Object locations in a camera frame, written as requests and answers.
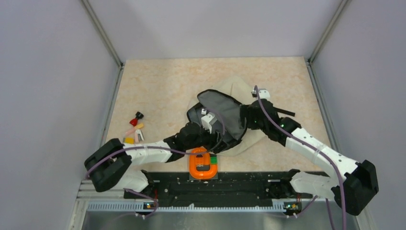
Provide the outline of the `cream canvas student bag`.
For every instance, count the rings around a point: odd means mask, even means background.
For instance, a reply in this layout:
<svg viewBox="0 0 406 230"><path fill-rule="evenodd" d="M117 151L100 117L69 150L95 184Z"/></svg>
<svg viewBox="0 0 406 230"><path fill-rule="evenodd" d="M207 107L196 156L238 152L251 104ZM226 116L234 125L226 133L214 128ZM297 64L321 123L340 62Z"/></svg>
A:
<svg viewBox="0 0 406 230"><path fill-rule="evenodd" d="M215 146L208 151L224 156L238 155L261 138L261 134L254 133L248 136L248 128L241 127L241 105L249 105L253 102L249 95L253 90L241 77L229 77L215 85L213 89L207 89L197 94L197 104L192 106L186 113L188 122L201 124L201 110L206 108L214 113L217 122L213 125L216 131L220 130L220 124L226 127L225 134ZM282 117L276 124L267 114L275 129L265 134L270 140L285 145L287 135L300 128L300 124L288 117Z"/></svg>

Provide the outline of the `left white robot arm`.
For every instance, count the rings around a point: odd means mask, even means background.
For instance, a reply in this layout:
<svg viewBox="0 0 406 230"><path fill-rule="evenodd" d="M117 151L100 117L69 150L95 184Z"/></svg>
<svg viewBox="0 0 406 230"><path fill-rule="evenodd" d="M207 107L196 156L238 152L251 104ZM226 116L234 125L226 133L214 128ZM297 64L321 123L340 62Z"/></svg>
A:
<svg viewBox="0 0 406 230"><path fill-rule="evenodd" d="M91 180L99 193L124 189L148 198L154 190L152 180L145 171L128 172L130 166L177 161L185 155L192 155L194 148L217 144L225 132L223 124L216 131L212 125L203 127L188 122L175 135L153 143L127 144L113 138L84 161L86 178Z"/></svg>

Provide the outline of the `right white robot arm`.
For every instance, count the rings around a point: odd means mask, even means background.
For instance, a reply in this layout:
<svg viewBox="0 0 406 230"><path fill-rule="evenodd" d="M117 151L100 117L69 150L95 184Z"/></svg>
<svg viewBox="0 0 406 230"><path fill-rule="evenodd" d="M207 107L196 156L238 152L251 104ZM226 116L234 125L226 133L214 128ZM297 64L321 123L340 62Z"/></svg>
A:
<svg viewBox="0 0 406 230"><path fill-rule="evenodd" d="M282 182L286 197L307 193L334 200L346 213L358 216L379 192L375 165L358 162L336 152L309 134L295 120L279 117L277 109L266 99L240 106L242 127L261 130L270 140L300 153L320 167L325 176L291 170Z"/></svg>

